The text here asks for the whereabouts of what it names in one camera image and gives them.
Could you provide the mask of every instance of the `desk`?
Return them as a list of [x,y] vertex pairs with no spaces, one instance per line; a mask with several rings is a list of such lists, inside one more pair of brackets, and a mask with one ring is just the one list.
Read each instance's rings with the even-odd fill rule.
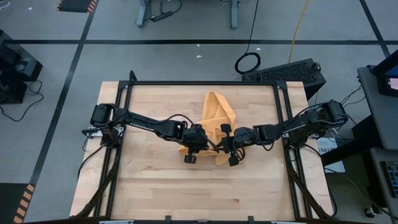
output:
[[[139,0],[140,9],[136,21],[138,27],[142,27],[145,22],[145,18],[150,16],[150,2],[152,0]],[[231,29],[238,28],[238,0],[231,0]]]
[[[391,197],[391,192],[380,166],[380,162],[383,161],[398,161],[398,153],[395,151],[389,151],[381,148],[372,148],[370,150],[370,154],[373,160],[373,165],[376,170],[380,187],[382,189],[382,196],[384,197],[387,208],[393,215],[398,216],[398,198]],[[394,219],[391,219],[391,221],[394,224],[398,223],[398,221]]]
[[[292,112],[296,114],[308,106],[303,85],[287,84]],[[114,103],[117,87],[117,82],[104,82],[98,103]],[[154,119],[182,113],[195,122],[201,118],[209,91],[228,100],[236,113],[237,127],[278,121],[270,86],[134,85],[129,109]],[[98,138],[88,141],[85,158],[99,142]],[[308,144],[317,148],[315,140]],[[153,133],[127,127],[112,219],[164,220],[171,215],[173,220],[248,220],[248,216],[257,221],[294,220],[281,140],[269,152],[261,146],[248,148],[245,160],[235,167],[217,167],[214,157],[199,157],[195,165],[185,164],[178,149],[178,144],[165,142]],[[77,214],[98,188],[103,157],[104,150],[81,170],[71,215]],[[301,157],[308,190],[332,214],[320,158],[309,149],[302,149]],[[302,196],[298,189],[297,193],[303,217]],[[100,214],[107,197],[105,192]]]
[[368,68],[359,68],[358,77],[371,115],[352,128],[355,141],[322,155],[325,166],[367,151],[371,147],[398,150],[398,98],[379,94],[377,78]]
[[370,197],[398,215],[398,198],[391,197],[380,166],[381,161],[398,161],[398,98],[379,94],[377,78],[368,68],[359,68],[358,77],[371,115],[352,128],[354,141],[322,155],[323,165],[362,153],[370,183]]

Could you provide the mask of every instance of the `orange towel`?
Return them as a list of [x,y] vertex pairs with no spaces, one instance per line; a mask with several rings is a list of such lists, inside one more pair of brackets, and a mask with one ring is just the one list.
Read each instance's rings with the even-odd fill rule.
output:
[[[225,137],[225,133],[221,131],[222,124],[230,124],[232,131],[235,130],[235,112],[232,110],[225,97],[220,94],[209,92],[205,97],[203,104],[203,112],[199,124],[206,131],[207,137],[216,145],[221,142],[221,138]],[[180,149],[181,154],[188,154],[188,149],[183,147]],[[200,151],[197,157],[216,156],[216,165],[220,166],[228,161],[229,154],[220,151],[218,154],[210,145],[209,150]]]

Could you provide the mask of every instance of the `butcher block tabletop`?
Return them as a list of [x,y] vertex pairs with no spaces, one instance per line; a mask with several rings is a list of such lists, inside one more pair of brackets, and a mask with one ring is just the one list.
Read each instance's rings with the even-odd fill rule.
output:
[[[288,82],[293,115],[308,106],[302,83]],[[118,82],[103,82],[98,103],[114,103]],[[129,110],[162,120],[184,114],[201,120],[203,101],[209,91],[223,95],[236,113],[236,127],[277,124],[271,86],[256,85],[134,85]],[[283,94],[280,100],[286,119]],[[309,139],[310,146],[317,142]],[[100,138],[89,139],[85,157],[100,146]],[[112,219],[164,220],[294,220],[292,200],[281,140],[271,151],[261,146],[246,149],[238,165],[215,165],[214,157],[198,157],[196,164],[183,162],[180,146],[154,133],[127,127],[114,195]],[[98,188],[105,149],[90,158],[78,179],[70,215],[76,215]],[[323,209],[333,213],[321,159],[301,149],[307,187]],[[297,188],[301,216],[305,216],[302,194]],[[105,213],[108,191],[101,214]]]

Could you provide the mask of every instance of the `power cord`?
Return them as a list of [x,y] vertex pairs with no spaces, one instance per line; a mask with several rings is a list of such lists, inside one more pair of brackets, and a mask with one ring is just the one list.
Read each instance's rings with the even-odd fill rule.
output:
[[[182,8],[182,0],[178,0],[178,1],[180,2],[180,6],[178,7],[177,10],[172,11],[173,14],[178,12]],[[163,0],[159,0],[159,2],[160,2],[159,11],[160,11],[161,14],[165,14],[166,12],[163,11]]]
[[396,217],[395,215],[389,213],[387,210],[383,209],[381,206],[379,206],[376,202],[374,202],[372,199],[370,199],[350,178],[348,178],[346,175],[344,174],[340,174],[339,172],[326,168],[324,167],[325,170],[328,170],[330,172],[334,172],[336,174],[339,174],[341,177],[343,177],[344,179],[346,179],[348,182],[350,182],[359,192],[361,192],[362,196],[368,200],[373,206],[375,206],[376,208],[378,208],[380,211],[384,212],[386,215],[390,216],[391,218],[398,220],[398,217]]
[[6,3],[6,5],[4,6],[0,6],[0,11],[4,8],[7,8],[8,6],[10,6],[11,2],[10,1],[0,1],[0,4],[2,3]]
[[299,27],[300,27],[301,21],[303,20],[305,11],[307,10],[308,2],[309,2],[309,0],[306,0],[306,1],[305,1],[304,9],[303,9],[303,11],[301,12],[300,19],[298,20],[296,29],[294,30],[294,35],[293,35],[293,40],[292,40],[292,46],[291,46],[291,48],[290,48],[289,63],[290,63],[291,60],[292,60],[293,49],[294,49],[294,42],[296,41],[297,31],[299,30]]
[[341,104],[344,105],[345,103],[347,103],[347,101],[349,100],[349,98],[354,95],[357,91],[362,89],[362,85],[360,85],[356,90],[352,91],[348,96],[346,96],[342,101]]
[[[37,91],[32,90],[32,85],[33,85],[34,83],[40,83],[39,89],[38,89]],[[40,90],[42,89],[42,86],[43,86],[43,83],[42,83],[40,80],[36,80],[36,81],[31,82],[31,83],[29,84],[28,89],[29,89],[29,91],[31,91],[32,93],[25,93],[25,95],[29,95],[29,96],[39,95],[39,96],[41,96],[41,97],[40,97],[40,99],[38,99],[38,100],[36,100],[35,102],[31,103],[31,104],[26,108],[26,110],[25,110],[24,113],[22,114],[21,118],[15,119],[15,118],[9,116],[8,114],[6,114],[6,113],[4,112],[4,109],[3,109],[2,106],[0,106],[1,113],[2,113],[5,117],[9,118],[9,119],[10,119],[11,121],[13,121],[13,122],[20,122],[22,119],[24,119],[24,117],[25,117],[27,111],[28,111],[33,105],[35,105],[36,103],[38,103],[38,102],[40,102],[40,101],[42,101],[42,100],[44,99],[44,95],[40,93]]]
[[[259,0],[257,0],[256,9],[254,10],[254,18],[253,18],[253,23],[252,23],[252,26],[251,26],[251,31],[250,31],[250,38],[249,38],[248,49],[246,49],[246,52],[245,52],[240,58],[238,58],[238,60],[235,62],[235,71],[238,72],[238,73],[241,74],[241,75],[244,75],[244,74],[247,74],[247,73],[250,73],[250,72],[255,72],[255,71],[257,71],[257,70],[259,69],[259,67],[260,67],[260,64],[261,64],[261,58],[260,58],[260,55],[259,55],[259,54],[255,53],[255,52],[248,53],[248,52],[249,52],[249,48],[250,48],[250,43],[251,43],[251,37],[252,37],[252,35],[253,35],[254,24],[256,23],[256,16],[257,16],[257,9],[258,9],[258,7],[259,7]],[[240,71],[240,69],[239,69],[239,63],[241,63],[241,61],[242,61],[245,57],[251,56],[251,55],[252,55],[252,56],[255,56],[255,57],[257,58],[257,64],[256,64],[252,69],[250,69],[250,70],[247,70],[247,71],[245,71],[245,72]]]
[[352,103],[347,103],[347,104],[344,106],[344,108],[346,108],[346,106],[348,106],[348,105],[353,105],[353,104],[356,104],[356,103],[360,103],[360,102],[362,102],[363,100],[365,100],[365,98],[366,98],[366,96],[364,96],[362,99],[360,99],[360,100],[358,100],[358,101],[355,101],[355,102],[352,102]]

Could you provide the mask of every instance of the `orange warning tape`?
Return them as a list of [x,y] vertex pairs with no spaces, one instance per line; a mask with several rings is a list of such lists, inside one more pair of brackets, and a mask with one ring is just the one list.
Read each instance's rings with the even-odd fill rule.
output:
[[96,3],[97,3],[97,0],[92,0],[92,1],[90,2],[90,5],[89,5],[88,8],[87,8],[87,13],[93,12]]
[[29,202],[32,199],[33,191],[35,187],[32,184],[29,184],[22,195],[22,199],[19,202],[19,206],[17,212],[14,216],[14,223],[22,223],[24,222],[24,218],[27,212],[27,208],[29,207]]

